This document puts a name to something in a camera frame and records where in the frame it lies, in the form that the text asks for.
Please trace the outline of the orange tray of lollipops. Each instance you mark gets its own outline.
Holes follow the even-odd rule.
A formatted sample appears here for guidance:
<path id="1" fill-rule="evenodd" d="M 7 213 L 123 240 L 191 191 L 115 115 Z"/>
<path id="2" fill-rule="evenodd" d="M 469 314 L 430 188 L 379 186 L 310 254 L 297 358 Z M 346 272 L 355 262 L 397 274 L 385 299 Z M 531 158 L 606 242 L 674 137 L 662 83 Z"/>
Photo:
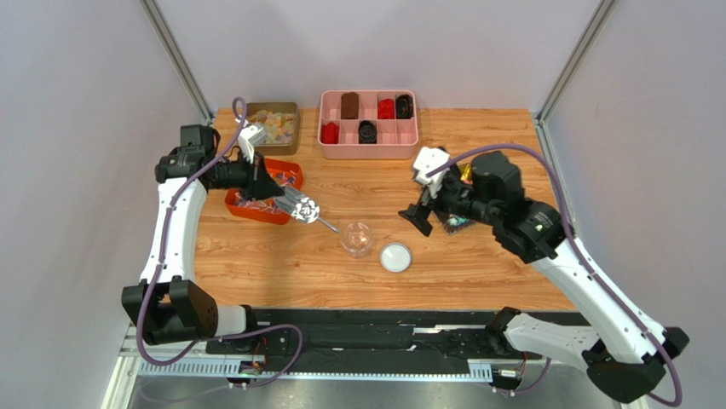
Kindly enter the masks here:
<path id="1" fill-rule="evenodd" d="M 300 164 L 280 159 L 267 158 L 268 173 L 282 187 L 300 189 L 304 182 L 303 169 Z M 230 189 L 224 203 L 232 216 L 266 222 L 275 225 L 285 225 L 291 217 L 280 209 L 272 199 L 250 201 L 244 200 L 238 189 Z"/>

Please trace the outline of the green tin of star candies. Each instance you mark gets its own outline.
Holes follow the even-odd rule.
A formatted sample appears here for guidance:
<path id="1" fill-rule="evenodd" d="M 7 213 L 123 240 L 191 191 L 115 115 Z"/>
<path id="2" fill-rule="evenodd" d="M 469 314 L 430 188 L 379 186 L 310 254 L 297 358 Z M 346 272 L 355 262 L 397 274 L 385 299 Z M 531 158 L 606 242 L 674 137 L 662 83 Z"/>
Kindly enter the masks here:
<path id="1" fill-rule="evenodd" d="M 472 170 L 470 164 L 460 164 L 458 166 L 460 172 L 460 181 L 465 184 L 472 184 Z M 461 233 L 462 231 L 473 227 L 476 221 L 464 218 L 462 216 L 456 216 L 448 214 L 439 210 L 434 211 L 436 220 L 439 222 L 441 229 L 446 235 L 454 235 Z"/>

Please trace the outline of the silver metal scoop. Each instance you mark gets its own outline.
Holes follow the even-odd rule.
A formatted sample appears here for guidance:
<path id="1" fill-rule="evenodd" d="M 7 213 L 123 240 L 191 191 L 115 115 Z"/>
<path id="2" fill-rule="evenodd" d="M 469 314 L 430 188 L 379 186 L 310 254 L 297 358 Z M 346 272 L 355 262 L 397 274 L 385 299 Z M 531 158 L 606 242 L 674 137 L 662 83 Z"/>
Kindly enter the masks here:
<path id="1" fill-rule="evenodd" d="M 282 187 L 284 194 L 273 198 L 275 205 L 292 219 L 306 224 L 319 222 L 329 228 L 333 233 L 340 233 L 340 229 L 333 226 L 321 217 L 320 206 L 305 193 L 292 187 Z"/>

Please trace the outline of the bronze tin of gummy candies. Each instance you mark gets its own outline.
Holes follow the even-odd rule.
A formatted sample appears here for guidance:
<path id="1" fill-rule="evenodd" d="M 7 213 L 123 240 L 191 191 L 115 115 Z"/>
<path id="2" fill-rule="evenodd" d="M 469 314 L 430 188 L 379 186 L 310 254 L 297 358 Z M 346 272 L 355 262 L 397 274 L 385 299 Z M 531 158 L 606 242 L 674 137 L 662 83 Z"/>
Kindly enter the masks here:
<path id="1" fill-rule="evenodd" d="M 301 116 L 291 101 L 252 102 L 247 104 L 247 119 L 261 125 L 266 138 L 256 146 L 265 156 L 291 156 L 299 147 Z"/>

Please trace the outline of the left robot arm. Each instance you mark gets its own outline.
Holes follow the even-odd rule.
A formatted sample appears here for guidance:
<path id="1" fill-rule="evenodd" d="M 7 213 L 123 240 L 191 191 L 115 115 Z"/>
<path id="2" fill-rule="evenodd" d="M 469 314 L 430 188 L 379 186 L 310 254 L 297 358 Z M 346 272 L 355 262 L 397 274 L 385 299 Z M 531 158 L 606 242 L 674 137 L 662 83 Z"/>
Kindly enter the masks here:
<path id="1" fill-rule="evenodd" d="M 122 291 L 124 310 L 146 344 L 202 341 L 247 331 L 250 308 L 221 305 L 197 285 L 194 252 L 210 190 L 238 189 L 250 200 L 282 195 L 256 149 L 265 136 L 263 127 L 246 123 L 235 137 L 239 156 L 226 159 L 218 152 L 217 130 L 186 125 L 180 129 L 178 147 L 156 165 L 158 219 L 152 249 L 139 283 Z"/>

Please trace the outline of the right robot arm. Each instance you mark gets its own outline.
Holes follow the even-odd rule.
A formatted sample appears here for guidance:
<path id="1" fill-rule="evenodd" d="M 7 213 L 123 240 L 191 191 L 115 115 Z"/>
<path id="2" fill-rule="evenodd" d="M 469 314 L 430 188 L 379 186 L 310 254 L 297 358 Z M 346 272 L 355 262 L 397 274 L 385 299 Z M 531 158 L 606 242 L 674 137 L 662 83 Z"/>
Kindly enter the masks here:
<path id="1" fill-rule="evenodd" d="M 424 235 L 434 212 L 488 225 L 495 240 L 553 283 L 585 318 L 584 326 L 557 325 L 503 308 L 486 325 L 495 354 L 537 354 L 584 372 L 606 396 L 631 403 L 650 396 L 689 336 L 665 327 L 637 307 L 584 249 L 565 211 L 530 199 L 506 146 L 470 151 L 471 179 L 464 181 L 442 148 L 422 148 L 412 164 L 420 197 L 401 212 Z"/>

